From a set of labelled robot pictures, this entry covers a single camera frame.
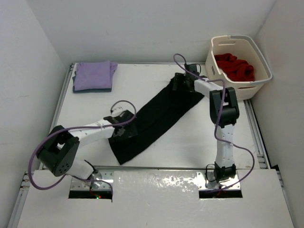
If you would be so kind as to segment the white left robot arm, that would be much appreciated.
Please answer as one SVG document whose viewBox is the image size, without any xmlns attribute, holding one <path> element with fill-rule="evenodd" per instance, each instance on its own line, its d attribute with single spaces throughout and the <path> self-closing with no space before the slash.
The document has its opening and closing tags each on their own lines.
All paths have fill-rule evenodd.
<svg viewBox="0 0 304 228">
<path fill-rule="evenodd" d="M 116 108 L 111 115 L 97 122 L 80 127 L 53 128 L 46 141 L 38 148 L 36 157 L 54 176 L 65 174 L 88 180 L 95 173 L 93 165 L 76 157 L 79 148 L 100 139 L 110 139 L 125 131 L 134 129 L 135 115 L 128 110 Z"/>
</svg>

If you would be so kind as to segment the lavender garment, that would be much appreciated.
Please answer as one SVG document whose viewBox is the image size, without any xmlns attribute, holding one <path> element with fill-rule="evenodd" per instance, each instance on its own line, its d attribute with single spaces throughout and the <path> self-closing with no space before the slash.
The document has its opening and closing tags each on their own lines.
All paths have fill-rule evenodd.
<svg viewBox="0 0 304 228">
<path fill-rule="evenodd" d="M 73 92 L 111 92 L 117 67 L 118 63 L 112 61 L 78 63 L 72 78 Z"/>
</svg>

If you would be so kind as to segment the black garment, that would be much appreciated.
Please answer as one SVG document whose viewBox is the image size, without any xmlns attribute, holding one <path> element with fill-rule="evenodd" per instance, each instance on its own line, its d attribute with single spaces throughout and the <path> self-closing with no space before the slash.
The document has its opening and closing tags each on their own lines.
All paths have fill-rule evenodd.
<svg viewBox="0 0 304 228">
<path fill-rule="evenodd" d="M 110 147 L 120 165 L 130 161 L 173 127 L 204 95 L 174 91 L 173 79 L 136 114 L 137 135 L 118 141 L 109 140 Z"/>
</svg>

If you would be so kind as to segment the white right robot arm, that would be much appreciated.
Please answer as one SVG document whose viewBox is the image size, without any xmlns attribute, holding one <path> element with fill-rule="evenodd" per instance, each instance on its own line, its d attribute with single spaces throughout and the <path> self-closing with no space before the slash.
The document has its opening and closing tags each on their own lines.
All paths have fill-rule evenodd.
<svg viewBox="0 0 304 228">
<path fill-rule="evenodd" d="M 200 76 L 194 64 L 181 67 L 184 74 L 176 73 L 173 90 L 202 94 L 209 99 L 209 115 L 215 125 L 214 136 L 217 140 L 217 155 L 214 162 L 214 181 L 220 182 L 236 175 L 233 158 L 233 131 L 239 118 L 239 108 L 235 89 L 217 85 L 214 80 Z"/>
</svg>

